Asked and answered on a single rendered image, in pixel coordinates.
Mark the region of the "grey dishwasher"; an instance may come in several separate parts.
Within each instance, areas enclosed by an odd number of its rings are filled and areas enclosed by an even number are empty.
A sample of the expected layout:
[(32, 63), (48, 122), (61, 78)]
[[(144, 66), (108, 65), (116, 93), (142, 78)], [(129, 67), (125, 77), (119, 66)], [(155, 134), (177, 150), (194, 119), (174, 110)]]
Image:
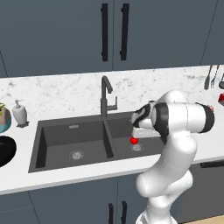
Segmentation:
[(224, 167), (190, 167), (192, 187), (172, 204), (171, 215), (179, 223), (199, 221), (224, 214)]

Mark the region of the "dark blue wall cupboard door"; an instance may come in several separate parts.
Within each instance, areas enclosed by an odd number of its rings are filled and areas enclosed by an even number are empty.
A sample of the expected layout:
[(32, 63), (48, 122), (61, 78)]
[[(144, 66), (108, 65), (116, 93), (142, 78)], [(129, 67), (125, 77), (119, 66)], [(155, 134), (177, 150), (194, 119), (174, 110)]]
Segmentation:
[[(102, 61), (108, 4), (108, 61)], [(110, 71), (114, 0), (0, 0), (0, 53), (10, 77)]]
[[(121, 60), (123, 4), (129, 4), (127, 59)], [(201, 64), (217, 0), (115, 0), (114, 69)]]
[(224, 64), (224, 0), (217, 0), (201, 64)]

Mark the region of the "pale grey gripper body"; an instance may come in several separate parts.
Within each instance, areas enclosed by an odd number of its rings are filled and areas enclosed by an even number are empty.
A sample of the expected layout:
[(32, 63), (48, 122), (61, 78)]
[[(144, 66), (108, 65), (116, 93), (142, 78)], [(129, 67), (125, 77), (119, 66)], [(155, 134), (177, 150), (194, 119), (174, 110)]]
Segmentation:
[(134, 138), (159, 137), (160, 134), (154, 129), (133, 128), (132, 136)]

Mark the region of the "dark blue base cupboard door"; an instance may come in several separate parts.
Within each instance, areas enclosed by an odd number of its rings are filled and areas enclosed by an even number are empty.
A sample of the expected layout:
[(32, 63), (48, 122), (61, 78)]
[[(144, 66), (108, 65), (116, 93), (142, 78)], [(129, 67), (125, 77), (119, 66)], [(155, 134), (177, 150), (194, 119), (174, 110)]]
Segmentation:
[(39, 224), (28, 192), (0, 196), (0, 224)]
[(118, 178), (116, 224), (122, 224), (121, 216), (123, 210), (123, 200), (127, 202), (126, 224), (136, 224), (138, 216), (144, 211), (147, 206), (148, 199), (142, 197), (137, 191), (137, 176), (138, 174), (130, 174)]
[(40, 224), (116, 224), (117, 178), (29, 191)]

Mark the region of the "hanging grey spoon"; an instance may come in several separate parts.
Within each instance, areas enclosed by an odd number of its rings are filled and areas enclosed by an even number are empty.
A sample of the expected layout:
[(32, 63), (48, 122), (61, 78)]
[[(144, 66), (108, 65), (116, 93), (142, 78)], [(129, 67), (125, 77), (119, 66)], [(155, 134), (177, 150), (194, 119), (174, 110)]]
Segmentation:
[(208, 75), (207, 75), (206, 80), (205, 80), (205, 83), (204, 83), (204, 89), (205, 89), (205, 90), (208, 90), (208, 88), (209, 88), (209, 83), (210, 83), (210, 73), (211, 73), (212, 67), (213, 67), (213, 65), (210, 65), (210, 66), (209, 66)]

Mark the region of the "dark grey double sink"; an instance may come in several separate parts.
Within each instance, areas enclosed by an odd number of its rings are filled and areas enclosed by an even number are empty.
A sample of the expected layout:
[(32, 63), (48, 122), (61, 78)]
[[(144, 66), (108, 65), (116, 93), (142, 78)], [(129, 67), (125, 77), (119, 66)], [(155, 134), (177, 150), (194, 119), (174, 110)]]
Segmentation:
[(30, 172), (157, 155), (165, 140), (155, 133), (130, 143), (130, 112), (38, 122)]

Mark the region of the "hanging grey fork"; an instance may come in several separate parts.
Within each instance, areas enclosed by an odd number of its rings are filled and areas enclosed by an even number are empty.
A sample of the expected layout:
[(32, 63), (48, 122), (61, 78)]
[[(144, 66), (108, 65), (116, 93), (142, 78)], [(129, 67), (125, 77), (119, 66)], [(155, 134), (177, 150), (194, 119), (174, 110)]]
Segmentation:
[(215, 79), (216, 79), (216, 76), (217, 76), (217, 73), (218, 73), (219, 68), (220, 68), (220, 65), (217, 65), (216, 71), (215, 71), (215, 74), (214, 74), (214, 77), (211, 80), (211, 88), (214, 88), (214, 83), (215, 83)]

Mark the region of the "white soap dispenser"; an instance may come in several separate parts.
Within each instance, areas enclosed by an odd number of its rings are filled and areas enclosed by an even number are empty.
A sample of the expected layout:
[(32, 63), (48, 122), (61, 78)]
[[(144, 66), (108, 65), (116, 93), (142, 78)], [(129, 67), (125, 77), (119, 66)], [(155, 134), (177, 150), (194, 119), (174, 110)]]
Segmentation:
[(19, 103), (19, 100), (15, 100), (16, 105), (12, 108), (12, 114), (17, 122), (17, 126), (23, 128), (28, 125), (27, 111), (24, 105)]

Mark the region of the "black bowl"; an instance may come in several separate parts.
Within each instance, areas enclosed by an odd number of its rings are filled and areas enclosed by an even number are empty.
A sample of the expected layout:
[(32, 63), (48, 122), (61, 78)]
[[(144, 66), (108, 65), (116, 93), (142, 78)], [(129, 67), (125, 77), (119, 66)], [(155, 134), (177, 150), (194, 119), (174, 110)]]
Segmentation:
[(15, 156), (16, 142), (9, 136), (0, 136), (0, 167), (7, 165)]

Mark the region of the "dark grey tap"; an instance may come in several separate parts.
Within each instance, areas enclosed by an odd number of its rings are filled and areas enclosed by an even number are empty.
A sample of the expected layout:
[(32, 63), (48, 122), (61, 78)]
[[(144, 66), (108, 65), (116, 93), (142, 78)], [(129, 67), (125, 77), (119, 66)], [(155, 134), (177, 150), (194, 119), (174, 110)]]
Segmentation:
[(111, 94), (113, 92), (112, 85), (106, 75), (101, 77), (101, 115), (106, 117), (108, 112), (111, 110), (117, 110), (117, 104), (108, 105), (108, 100), (106, 94)]

